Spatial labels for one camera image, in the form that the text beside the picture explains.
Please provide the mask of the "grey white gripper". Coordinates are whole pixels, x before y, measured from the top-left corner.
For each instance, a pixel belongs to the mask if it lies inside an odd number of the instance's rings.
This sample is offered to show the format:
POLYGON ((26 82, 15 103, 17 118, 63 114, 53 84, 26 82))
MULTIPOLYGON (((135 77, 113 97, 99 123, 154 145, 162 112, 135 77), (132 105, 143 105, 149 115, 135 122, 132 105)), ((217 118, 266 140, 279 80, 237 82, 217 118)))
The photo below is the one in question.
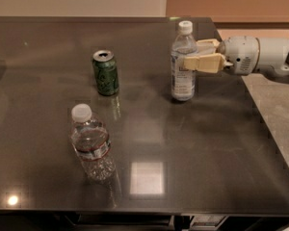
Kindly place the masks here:
POLYGON ((204 73, 218 73, 224 69, 234 75, 249 75, 258 61, 259 42, 254 37, 230 37, 221 43, 208 38, 197 40, 196 44, 201 56, 185 57, 183 66, 186 69, 204 73))

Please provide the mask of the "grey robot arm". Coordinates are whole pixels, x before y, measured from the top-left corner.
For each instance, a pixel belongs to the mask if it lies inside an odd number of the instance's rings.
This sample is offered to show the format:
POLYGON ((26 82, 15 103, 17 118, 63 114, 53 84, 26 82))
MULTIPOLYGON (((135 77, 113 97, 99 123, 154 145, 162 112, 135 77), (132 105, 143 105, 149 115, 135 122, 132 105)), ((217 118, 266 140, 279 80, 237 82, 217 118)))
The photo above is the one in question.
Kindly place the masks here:
POLYGON ((184 68, 204 73, 289 77, 289 38, 234 36, 223 41, 199 40, 197 46, 198 54, 183 58, 184 68))

